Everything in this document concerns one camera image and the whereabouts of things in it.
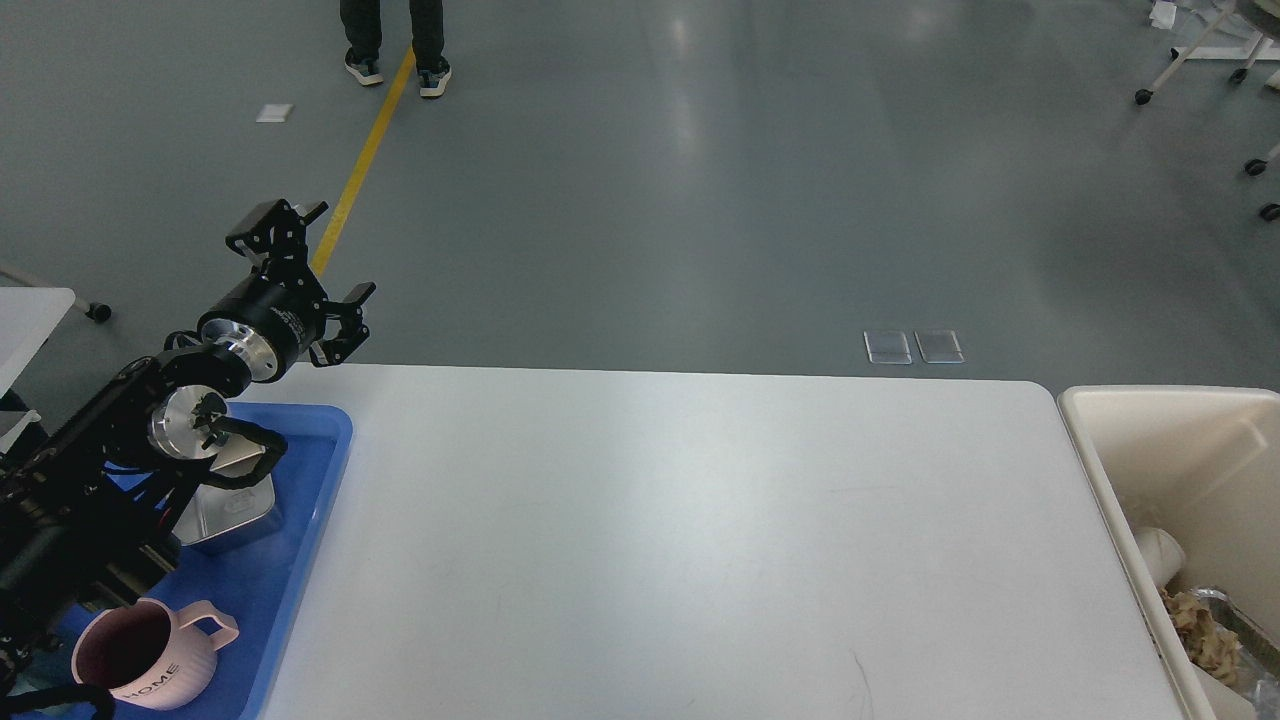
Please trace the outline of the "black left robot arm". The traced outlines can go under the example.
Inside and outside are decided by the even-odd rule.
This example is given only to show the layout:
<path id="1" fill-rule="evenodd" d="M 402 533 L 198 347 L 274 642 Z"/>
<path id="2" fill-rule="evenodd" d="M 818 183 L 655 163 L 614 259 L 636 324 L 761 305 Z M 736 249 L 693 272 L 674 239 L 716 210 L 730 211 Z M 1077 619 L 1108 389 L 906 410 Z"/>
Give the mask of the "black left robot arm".
<path id="1" fill-rule="evenodd" d="M 232 416 L 232 398 L 278 382 L 302 356 L 337 366 L 369 338 L 375 284 L 333 300 L 308 263 L 307 228 L 326 209 L 255 206 L 225 238 L 250 260 L 241 283 L 160 354 L 123 366 L 58 432 L 3 455 L 4 717 L 59 705 L 115 715 L 100 685 L 14 687 L 37 653 L 60 647 L 55 629 L 70 607 L 133 605 L 178 569 L 174 529 L 200 487 L 243 489 L 280 461 L 284 437 Z"/>

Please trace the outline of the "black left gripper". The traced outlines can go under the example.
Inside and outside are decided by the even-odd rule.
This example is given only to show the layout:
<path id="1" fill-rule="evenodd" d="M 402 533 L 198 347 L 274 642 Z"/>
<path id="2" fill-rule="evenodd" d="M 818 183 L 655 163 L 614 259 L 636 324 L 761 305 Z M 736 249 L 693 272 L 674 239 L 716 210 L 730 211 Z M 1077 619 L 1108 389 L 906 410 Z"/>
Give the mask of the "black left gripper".
<path id="1" fill-rule="evenodd" d="M 364 305 L 378 286 L 360 283 L 333 301 L 310 266 L 307 228 L 328 209 L 324 201 L 261 202 L 225 237 L 253 274 L 198 319 L 197 336 L 232 351 L 253 383 L 280 379 L 306 348 L 316 368 L 340 365 L 369 340 Z"/>

